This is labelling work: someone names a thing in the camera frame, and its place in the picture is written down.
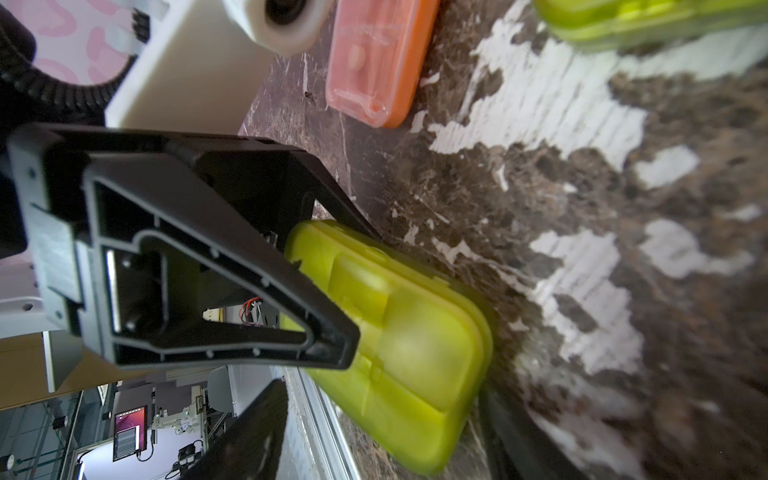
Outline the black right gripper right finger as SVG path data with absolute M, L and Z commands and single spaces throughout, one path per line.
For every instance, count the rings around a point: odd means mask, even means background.
M 479 392 L 479 419 L 493 479 L 583 479 L 585 475 L 538 427 L 524 405 L 489 383 Z

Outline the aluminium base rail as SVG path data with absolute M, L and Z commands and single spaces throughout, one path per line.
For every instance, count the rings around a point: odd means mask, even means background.
M 360 479 L 339 420 L 340 410 L 300 369 L 281 370 L 288 395 L 288 420 L 280 479 Z

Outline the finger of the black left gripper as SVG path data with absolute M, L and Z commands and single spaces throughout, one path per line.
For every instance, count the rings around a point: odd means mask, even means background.
M 266 138 L 181 135 L 179 158 L 262 233 L 285 237 L 321 204 L 339 223 L 378 232 L 321 160 Z

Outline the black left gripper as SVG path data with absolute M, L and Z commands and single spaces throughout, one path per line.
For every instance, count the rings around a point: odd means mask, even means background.
M 357 326 L 172 154 L 179 134 L 28 123 L 10 170 L 49 317 L 121 367 L 345 369 Z

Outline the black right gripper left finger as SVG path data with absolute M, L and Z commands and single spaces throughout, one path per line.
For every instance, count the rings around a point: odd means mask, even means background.
M 285 381 L 271 381 L 183 479 L 275 479 L 287 423 Z

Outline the small orange pillbox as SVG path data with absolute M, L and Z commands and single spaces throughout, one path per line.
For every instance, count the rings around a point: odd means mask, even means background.
M 400 126 L 439 7 L 439 0 L 339 1 L 325 82 L 328 106 L 373 128 Z

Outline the green pillbox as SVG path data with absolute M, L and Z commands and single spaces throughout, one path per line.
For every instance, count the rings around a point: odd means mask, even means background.
M 762 0 L 535 0 L 552 35 L 585 51 L 627 49 L 767 21 Z
M 345 370 L 310 377 L 405 468 L 448 463 L 493 356 L 492 307 L 429 265 L 333 220 L 296 226 L 285 247 L 358 327 Z

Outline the green pillbox front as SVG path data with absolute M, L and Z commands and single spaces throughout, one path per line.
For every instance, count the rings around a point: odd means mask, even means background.
M 358 327 L 345 370 L 310 377 L 405 468 L 448 463 L 493 356 L 492 307 L 429 265 L 333 220 L 296 226 L 285 247 Z

